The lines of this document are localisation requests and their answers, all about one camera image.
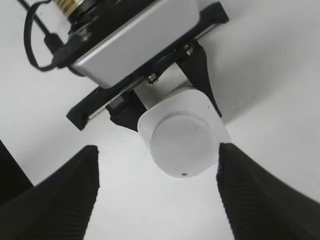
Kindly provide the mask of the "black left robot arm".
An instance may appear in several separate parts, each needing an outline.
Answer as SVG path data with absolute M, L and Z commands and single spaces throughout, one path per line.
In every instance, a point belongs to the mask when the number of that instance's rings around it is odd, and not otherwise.
M 172 64 L 216 104 L 198 39 L 229 21 L 220 2 L 204 9 L 194 0 L 58 0 L 56 5 L 71 28 L 52 62 L 97 84 L 67 114 L 79 130 L 98 110 L 108 110 L 113 123 L 136 131 L 147 109 L 135 87 L 155 83 Z

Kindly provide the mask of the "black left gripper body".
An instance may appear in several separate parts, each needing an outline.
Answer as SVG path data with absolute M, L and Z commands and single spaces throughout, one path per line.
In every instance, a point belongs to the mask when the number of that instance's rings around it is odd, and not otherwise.
M 124 26 L 124 24 L 128 23 L 155 2 L 117 1 L 109 3 L 107 1 L 100 1 L 87 7 L 82 16 L 73 20 L 72 31 L 66 45 L 66 64 L 73 67 L 77 59 L 88 53 L 103 39 L 109 37 L 113 32 Z M 138 85 L 143 82 L 149 84 L 156 83 L 160 76 L 171 65 L 177 64 L 176 61 L 184 55 L 184 46 L 186 44 L 192 40 L 198 41 L 200 35 L 210 27 L 229 21 L 224 7 L 218 1 L 211 3 L 203 9 L 199 9 L 199 16 L 198 23 L 191 30 L 183 34 L 178 40 L 115 86 L 103 88 L 96 83 L 97 88 L 69 110 L 66 116 L 67 119 L 76 128 L 83 130 L 93 114 L 99 110 L 106 110 L 106 105 L 113 102 L 122 94 L 134 90 L 138 95 L 136 91 Z

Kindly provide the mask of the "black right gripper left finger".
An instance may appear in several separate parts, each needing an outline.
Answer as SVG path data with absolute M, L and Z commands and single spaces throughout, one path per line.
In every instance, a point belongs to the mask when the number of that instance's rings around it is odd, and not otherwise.
M 82 240 L 100 187 L 99 151 L 86 145 L 38 185 L 0 208 L 2 240 Z

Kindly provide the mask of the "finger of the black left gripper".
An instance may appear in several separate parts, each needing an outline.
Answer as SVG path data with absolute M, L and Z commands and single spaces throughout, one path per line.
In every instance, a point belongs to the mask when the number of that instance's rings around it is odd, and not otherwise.
M 204 93 L 210 100 L 219 117 L 222 113 L 216 103 L 208 71 L 207 54 L 197 40 L 192 40 L 184 46 L 184 55 L 176 64 L 194 88 Z
M 138 121 L 147 111 L 134 90 L 125 92 L 105 106 L 109 119 L 116 125 L 138 132 Z

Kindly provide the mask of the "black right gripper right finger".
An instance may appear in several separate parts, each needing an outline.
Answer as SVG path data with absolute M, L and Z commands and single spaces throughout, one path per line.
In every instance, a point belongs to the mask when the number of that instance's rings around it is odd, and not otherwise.
M 236 240 L 318 240 L 320 204 L 232 143 L 219 146 L 217 187 Z

